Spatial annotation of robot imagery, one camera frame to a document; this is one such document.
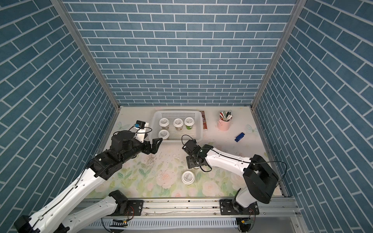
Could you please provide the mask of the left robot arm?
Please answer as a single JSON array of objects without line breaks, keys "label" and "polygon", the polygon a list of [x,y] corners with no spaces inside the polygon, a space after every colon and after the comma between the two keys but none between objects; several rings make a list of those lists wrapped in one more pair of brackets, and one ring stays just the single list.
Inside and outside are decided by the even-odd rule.
[{"label": "left robot arm", "polygon": [[19,233],[75,233],[99,218],[111,214],[126,215],[127,197],[119,190],[100,202],[75,214],[72,210],[94,189],[122,169],[122,165],[138,154],[155,154],[162,138],[146,141],[146,132],[120,131],[112,136],[109,149],[92,158],[82,173],[56,198],[31,216],[22,215],[14,223]]}]

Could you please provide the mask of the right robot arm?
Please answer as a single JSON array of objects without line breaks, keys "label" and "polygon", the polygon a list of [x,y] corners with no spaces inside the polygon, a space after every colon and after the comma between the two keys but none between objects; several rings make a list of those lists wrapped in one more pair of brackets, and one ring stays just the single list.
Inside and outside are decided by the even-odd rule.
[{"label": "right robot arm", "polygon": [[230,207],[226,211],[232,211],[238,215],[255,214],[250,207],[260,202],[269,204],[275,188],[280,182],[279,176],[271,168],[270,163],[260,155],[251,158],[232,155],[211,145],[199,146],[196,140],[189,140],[183,144],[182,149],[187,153],[186,161],[189,169],[199,167],[221,168],[238,175],[245,182],[245,187],[240,188]]}]

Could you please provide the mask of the white plastic basket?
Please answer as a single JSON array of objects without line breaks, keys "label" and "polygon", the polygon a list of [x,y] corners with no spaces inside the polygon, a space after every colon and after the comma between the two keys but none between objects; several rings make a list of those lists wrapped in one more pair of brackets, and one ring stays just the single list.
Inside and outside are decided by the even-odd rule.
[{"label": "white plastic basket", "polygon": [[192,138],[200,142],[203,139],[203,118],[199,111],[157,111],[149,127],[152,128],[150,140],[162,137],[167,142],[181,142]]}]

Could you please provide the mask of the yogurt cup bottom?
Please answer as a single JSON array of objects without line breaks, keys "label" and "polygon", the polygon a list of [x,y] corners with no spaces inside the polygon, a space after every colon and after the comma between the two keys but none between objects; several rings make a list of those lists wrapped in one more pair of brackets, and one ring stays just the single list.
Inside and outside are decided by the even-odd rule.
[{"label": "yogurt cup bottom", "polygon": [[191,185],[195,181],[195,175],[192,171],[185,171],[182,174],[181,180],[185,185]]}]

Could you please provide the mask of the yogurt cup red label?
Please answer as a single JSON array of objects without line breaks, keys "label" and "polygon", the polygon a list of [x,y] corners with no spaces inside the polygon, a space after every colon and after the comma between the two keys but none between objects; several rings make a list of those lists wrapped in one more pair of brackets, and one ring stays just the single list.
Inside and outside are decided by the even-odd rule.
[{"label": "yogurt cup red label", "polygon": [[180,118],[176,118],[174,121],[173,121],[173,125],[175,127],[175,129],[177,131],[181,131],[183,126],[184,126],[184,121]]}]

